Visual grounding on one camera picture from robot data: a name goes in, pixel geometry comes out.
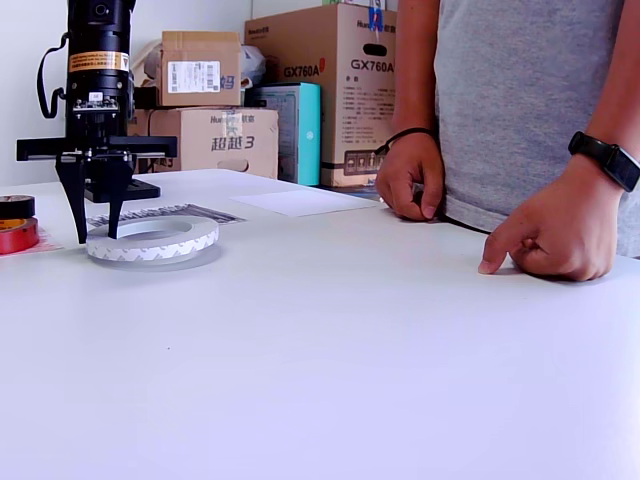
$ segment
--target black tape roll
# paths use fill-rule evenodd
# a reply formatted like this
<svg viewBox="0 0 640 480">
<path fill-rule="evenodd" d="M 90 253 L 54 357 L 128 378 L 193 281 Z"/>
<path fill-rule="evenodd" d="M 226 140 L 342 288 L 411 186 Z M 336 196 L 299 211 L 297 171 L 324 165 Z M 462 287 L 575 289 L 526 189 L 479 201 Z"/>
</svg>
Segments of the black tape roll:
<svg viewBox="0 0 640 480">
<path fill-rule="evenodd" d="M 36 199 L 27 195 L 0 197 L 0 220 L 31 218 L 36 215 Z"/>
</svg>

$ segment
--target teal box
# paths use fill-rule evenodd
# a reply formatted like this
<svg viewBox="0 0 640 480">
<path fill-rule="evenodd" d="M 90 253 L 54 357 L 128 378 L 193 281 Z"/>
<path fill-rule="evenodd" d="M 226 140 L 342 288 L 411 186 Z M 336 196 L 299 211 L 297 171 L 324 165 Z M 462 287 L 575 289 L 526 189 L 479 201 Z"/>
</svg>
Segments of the teal box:
<svg viewBox="0 0 640 480">
<path fill-rule="evenodd" d="M 278 83 L 247 91 L 248 107 L 278 111 L 280 130 L 278 178 L 285 182 L 320 184 L 322 99 L 312 83 Z"/>
</svg>

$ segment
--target cardboard box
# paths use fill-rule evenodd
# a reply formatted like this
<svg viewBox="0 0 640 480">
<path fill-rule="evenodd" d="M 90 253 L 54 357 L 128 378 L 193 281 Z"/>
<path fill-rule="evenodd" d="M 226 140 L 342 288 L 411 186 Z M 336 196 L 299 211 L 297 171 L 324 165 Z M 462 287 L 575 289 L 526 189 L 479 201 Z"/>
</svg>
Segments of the cardboard box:
<svg viewBox="0 0 640 480">
<path fill-rule="evenodd" d="M 375 150 L 392 135 L 396 14 L 381 32 L 369 9 L 327 5 L 246 24 L 245 42 L 267 57 L 266 81 L 322 87 L 322 184 L 367 185 L 383 158 Z"/>
<path fill-rule="evenodd" d="M 237 33 L 163 32 L 159 104 L 241 105 L 241 53 Z"/>
<path fill-rule="evenodd" d="M 278 113 L 238 108 L 136 110 L 129 135 L 178 137 L 178 157 L 155 172 L 224 168 L 278 178 Z"/>
<path fill-rule="evenodd" d="M 292 12 L 294 10 L 302 10 L 304 8 L 319 7 L 330 3 L 354 3 L 369 7 L 369 0 L 253 0 L 253 11 L 251 18 L 266 17 L 268 15 L 277 15 L 279 13 Z M 383 9 L 398 10 L 398 0 L 381 0 Z"/>
</svg>

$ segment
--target fingernail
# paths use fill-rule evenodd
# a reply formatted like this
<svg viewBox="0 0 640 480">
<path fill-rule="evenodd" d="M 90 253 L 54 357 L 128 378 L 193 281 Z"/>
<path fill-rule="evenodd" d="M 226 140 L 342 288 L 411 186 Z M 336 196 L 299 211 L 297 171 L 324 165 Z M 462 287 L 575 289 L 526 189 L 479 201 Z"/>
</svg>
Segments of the fingernail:
<svg viewBox="0 0 640 480">
<path fill-rule="evenodd" d="M 436 209 L 435 207 L 424 207 L 424 209 L 422 210 L 422 214 L 426 218 L 431 220 L 436 215 Z"/>
<path fill-rule="evenodd" d="M 491 273 L 491 264 L 483 261 L 478 267 L 478 273 L 481 275 L 489 275 Z"/>
</svg>

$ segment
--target red tape roll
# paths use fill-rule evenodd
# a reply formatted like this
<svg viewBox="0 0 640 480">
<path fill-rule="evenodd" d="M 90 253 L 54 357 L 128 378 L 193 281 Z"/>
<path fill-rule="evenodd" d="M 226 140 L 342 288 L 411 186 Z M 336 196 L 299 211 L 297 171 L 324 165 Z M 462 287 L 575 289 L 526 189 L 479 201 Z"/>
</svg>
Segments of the red tape roll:
<svg viewBox="0 0 640 480">
<path fill-rule="evenodd" d="M 27 250 L 40 241 L 38 220 L 0 220 L 0 255 Z"/>
</svg>

